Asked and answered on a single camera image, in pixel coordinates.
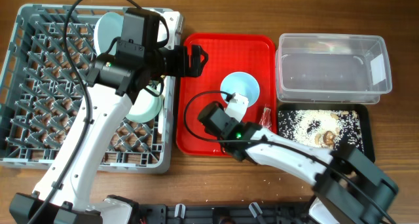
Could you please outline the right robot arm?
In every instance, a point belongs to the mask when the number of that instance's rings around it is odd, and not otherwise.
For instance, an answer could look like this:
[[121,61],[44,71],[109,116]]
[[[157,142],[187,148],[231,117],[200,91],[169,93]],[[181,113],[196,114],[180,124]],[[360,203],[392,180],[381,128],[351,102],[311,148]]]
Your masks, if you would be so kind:
[[205,106],[198,120],[236,160],[271,166],[311,185],[337,222],[394,222],[388,208],[399,192],[397,184],[356,147],[332,150],[302,145],[259,124],[237,121],[219,102]]

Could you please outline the light blue plate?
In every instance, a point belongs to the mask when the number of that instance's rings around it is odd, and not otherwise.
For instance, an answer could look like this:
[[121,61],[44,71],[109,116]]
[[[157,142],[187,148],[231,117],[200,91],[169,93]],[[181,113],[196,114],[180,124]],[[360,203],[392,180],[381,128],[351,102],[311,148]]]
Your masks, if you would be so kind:
[[108,12],[97,22],[94,28],[94,49],[99,56],[110,46],[115,37],[120,37],[122,33],[123,16]]

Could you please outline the light green small bowl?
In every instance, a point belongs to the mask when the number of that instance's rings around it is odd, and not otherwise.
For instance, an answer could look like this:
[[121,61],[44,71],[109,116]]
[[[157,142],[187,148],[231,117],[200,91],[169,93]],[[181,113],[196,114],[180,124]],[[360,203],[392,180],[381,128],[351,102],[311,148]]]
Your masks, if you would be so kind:
[[129,121],[136,123],[149,122],[159,114],[163,106],[163,99],[161,96],[153,96],[148,90],[156,95],[159,94],[159,92],[151,86],[147,86],[141,90],[137,95],[134,105],[126,115],[126,118]]

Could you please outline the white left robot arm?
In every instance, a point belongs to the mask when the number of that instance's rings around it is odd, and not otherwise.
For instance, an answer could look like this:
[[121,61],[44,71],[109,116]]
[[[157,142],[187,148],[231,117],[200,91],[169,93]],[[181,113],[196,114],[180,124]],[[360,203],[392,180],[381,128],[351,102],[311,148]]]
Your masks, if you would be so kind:
[[17,223],[139,223],[139,204],[109,195],[90,203],[96,172],[113,134],[139,91],[162,75],[199,77],[209,57],[199,45],[174,49],[115,41],[117,51],[92,64],[84,100],[64,143],[30,195],[16,193],[9,212]]

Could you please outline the white plastic spoon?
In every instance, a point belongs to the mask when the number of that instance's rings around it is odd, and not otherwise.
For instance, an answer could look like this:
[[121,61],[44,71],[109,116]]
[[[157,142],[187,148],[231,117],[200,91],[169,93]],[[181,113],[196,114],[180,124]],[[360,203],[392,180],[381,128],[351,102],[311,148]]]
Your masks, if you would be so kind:
[[161,109],[158,114],[158,133],[163,133],[163,125],[164,125],[164,98],[166,94],[166,80],[163,81],[163,85],[161,83],[157,86],[158,90],[161,90],[162,93],[160,95],[161,98]]

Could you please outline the light blue food bowl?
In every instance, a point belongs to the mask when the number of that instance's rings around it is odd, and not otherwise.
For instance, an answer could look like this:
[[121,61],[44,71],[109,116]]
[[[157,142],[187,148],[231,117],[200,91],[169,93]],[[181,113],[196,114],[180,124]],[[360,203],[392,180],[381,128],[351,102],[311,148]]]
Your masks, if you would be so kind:
[[239,93],[245,96],[249,101],[248,107],[253,106],[260,95],[260,87],[257,80],[249,73],[242,71],[227,75],[221,82],[220,91],[229,94]]

